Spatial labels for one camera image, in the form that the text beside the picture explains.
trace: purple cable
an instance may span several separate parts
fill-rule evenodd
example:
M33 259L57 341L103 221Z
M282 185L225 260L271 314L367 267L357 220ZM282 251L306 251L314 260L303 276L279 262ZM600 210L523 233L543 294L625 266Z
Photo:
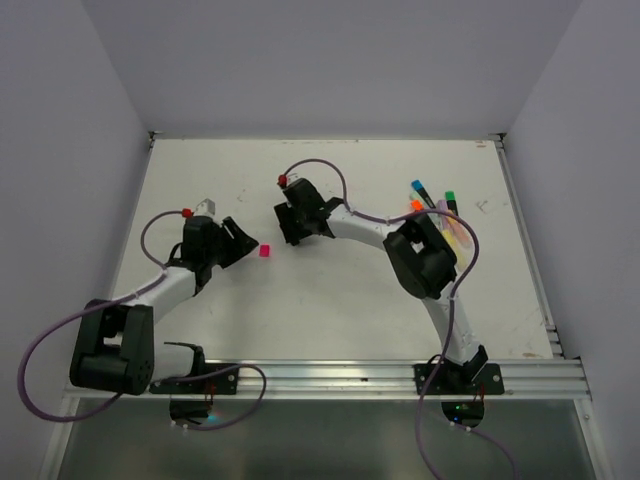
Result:
M218 375L224 375L226 373L233 372L235 370L240 370L241 368L250 368L252 370L255 370L262 377L262 390L260 391L260 395L258 396L256 401L253 402L253 405L251 406L251 408L249 408L246 412L242 413L241 415L238 415L236 418L232 420L218 423L216 425L202 426L202 425L187 425L185 423L184 425L186 425L189 430L198 430L200 432L210 432L212 430L221 430L223 428L227 428L232 425L235 425L236 423L241 422L242 420L247 418L249 415L251 415L253 412L255 412L258 409L258 407L260 406L260 403L262 402L262 397L264 397L264 393L267 391L267 376L264 374L262 369L256 365L251 365L248 363L239 363L237 365L231 365L230 367L223 368L222 370L206 373L204 375L198 375L194 377L167 378L163 380L163 382L171 382L171 383L199 382L203 380L208 380L213 377L217 377Z
M333 171L335 171L338 174L338 177L340 177L340 183L342 184L342 201L344 203L344 207L348 212L350 212L352 215L356 217L360 217L364 220L369 220L375 223L390 224L390 223L401 222L415 215L421 215L423 213L436 213L438 215L443 215L445 217L449 217L456 220L458 223L460 223L460 225L462 225L467 230L467 232L469 232L469 235L473 240L473 245L474 245L473 258L471 259L471 262L469 262L469 266L460 274L458 279L454 282L453 287L451 288L451 292L449 294L449 328L447 329L447 336L445 337L445 341L442 346L442 353L438 356L438 362L436 363L436 366L434 367L433 370L431 370L431 373L429 374L424 384L422 385L422 389L420 390L420 398L418 399L418 408L416 410L415 436L416 436L416 443L418 444L418 450L420 451L420 456L422 457L422 460L424 461L425 465L427 466L431 474L437 480L444 480L444 477L440 474L438 469L431 462L424 448L424 442L422 440L422 431L421 431L422 429L420 428L421 427L420 419L422 418L422 410L424 407L424 397L427 393L427 389L429 388L429 385L431 384L431 382L437 375L438 371L440 370L444 356L449 350L449 345L451 344L451 337L453 336L453 324L455 321L456 293L458 291L458 288L460 287L460 284L464 281L465 278L467 278L467 275L469 275L469 272L471 272L471 269L473 269L473 267L478 262L478 256L480 254L480 241L478 240L478 236L474 232L473 228L471 228L471 225L469 225L465 220L458 217L457 215L454 215L450 211L437 210L437 209L425 209L419 212L412 212L405 215L400 215L398 217L392 217L387 219L387 218L375 217L373 215L368 215L366 213L361 213L356 210L353 210L349 205L349 201L347 197L347 180L344 178L344 175L342 174L340 169L330 161L324 160L322 158L308 158L306 160L300 160L299 162L296 162L293 165L291 165L289 168L287 168L284 174L288 175L294 168L300 165L304 165L306 163L321 163L323 165L330 167L331 169L333 169ZM505 456L509 460L509 463L511 464L513 478L515 478L516 480L521 478L520 472L518 471L518 467L516 465L515 459L513 458L513 455L507 450L507 448L504 445L502 445L500 442L498 442L491 436L487 435L486 433L483 433L476 429L472 429L471 431L476 435L478 435L479 437L484 438L485 440L493 443L496 447L498 447L505 454Z
M91 313L99 312L100 310L104 310L105 308L109 308L109 307L112 307L114 305L119 305L121 303L126 303L126 302L128 302L130 300L133 300L137 296L142 295L142 294L148 292L149 290L151 290L151 289L157 287L158 285L160 285L164 281L164 279L166 278L165 266L160 260L158 260L156 257L151 255L149 250L147 250L147 247L145 245L145 236L147 234L147 231L149 230L149 227L151 227L151 225L153 225L158 219L160 219L162 217L166 217L168 215L181 215L181 214L182 214L182 212L179 211L179 210L171 210L171 211L168 211L168 212L159 213L158 215L153 217L151 220L149 220L149 222L142 229L142 234L140 235L140 246L142 247L142 252L145 254L145 256L149 260L151 260L153 263L155 263L160 268L162 268L162 273L156 280L151 282L149 285L145 285L144 287L142 287L137 292L130 293L129 295L117 298L117 299L112 300L110 302L101 303L100 305L96 305L96 306L93 306L91 308L87 308L85 310L82 310L81 312L74 313L73 315L69 315L68 317L63 318L59 322L54 323L49 328L47 328L45 331L40 333L29 344L29 346L25 350L24 354L22 355L22 360L20 360L20 366L18 367L18 395L20 396L20 400L22 400L22 403L24 404L24 406L27 407L27 410L29 410L31 413L33 413L36 417L39 417L39 418L41 418L43 420L48 420L50 422L58 422L58 423L68 423L68 422L76 422L76 421L79 421L79 420L85 420L85 419L87 419L89 417L92 417L92 416L94 416L94 415L96 415L96 414L98 414L100 412L103 412L104 410L109 408L111 405L113 405L115 403L115 401L118 400L122 396L121 393L117 393L116 395L111 397L109 400L107 400L105 403L103 403L102 405L94 408L93 410L90 410L88 412L80 414L80 415L72 415L72 416L68 416L68 417L61 417L61 416L58 416L58 415L52 415L50 413L47 413L47 412L44 412L44 411L40 410L33 403L31 398L29 397L29 394L27 393L27 386L26 386L26 379L25 379L26 373L27 373L27 364L29 363L29 359L31 358L31 355L33 355L33 352L38 347L38 345L40 345L40 343L45 338L47 338L49 335L51 335L52 333L54 333L58 329L64 327L68 323L71 323L74 320L82 318L84 315L89 315Z

